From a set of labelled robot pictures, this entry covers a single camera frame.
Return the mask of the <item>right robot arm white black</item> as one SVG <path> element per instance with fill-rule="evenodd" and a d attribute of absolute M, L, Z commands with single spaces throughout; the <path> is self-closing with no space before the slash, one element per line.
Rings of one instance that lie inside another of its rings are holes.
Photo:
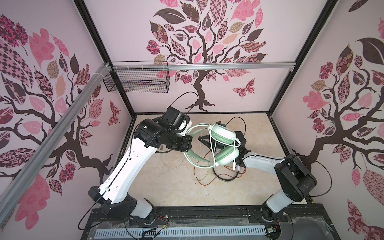
<path fill-rule="evenodd" d="M 280 189 L 270 196 L 262 205 L 260 215 L 266 221 L 272 219 L 292 203 L 299 203 L 307 197 L 317 185 L 317 180 L 304 165 L 300 157 L 268 157 L 256 154 L 246 148 L 247 140 L 242 132 L 236 131 L 241 145 L 237 148 L 239 154 L 236 165 L 243 168 L 254 168 L 277 176 Z"/>

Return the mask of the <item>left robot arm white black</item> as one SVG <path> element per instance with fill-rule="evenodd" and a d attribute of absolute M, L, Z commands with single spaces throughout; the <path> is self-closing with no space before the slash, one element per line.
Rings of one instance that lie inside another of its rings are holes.
<path fill-rule="evenodd" d="M 136 127 L 130 146 L 115 170 L 99 186 L 91 187 L 89 196 L 101 205 L 108 217 L 138 217 L 146 223 L 154 220 L 156 207 L 148 200 L 129 195 L 129 189 L 147 160 L 162 146 L 170 151 L 186 153 L 192 148 L 187 134 L 191 119 L 173 107 L 155 119 L 145 119 Z"/>

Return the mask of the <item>mint green headphones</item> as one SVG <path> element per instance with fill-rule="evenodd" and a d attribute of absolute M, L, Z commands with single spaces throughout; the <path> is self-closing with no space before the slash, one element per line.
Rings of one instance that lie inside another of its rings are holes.
<path fill-rule="evenodd" d="M 202 158 L 193 150 L 184 153 L 186 160 L 200 169 L 211 169 L 232 163 L 232 169 L 235 170 L 237 168 L 236 158 L 240 155 L 239 147 L 241 146 L 241 141 L 237 138 L 236 133 L 219 124 L 198 124 L 188 129 L 186 135 L 193 138 L 204 130 L 208 131 L 212 160 Z"/>

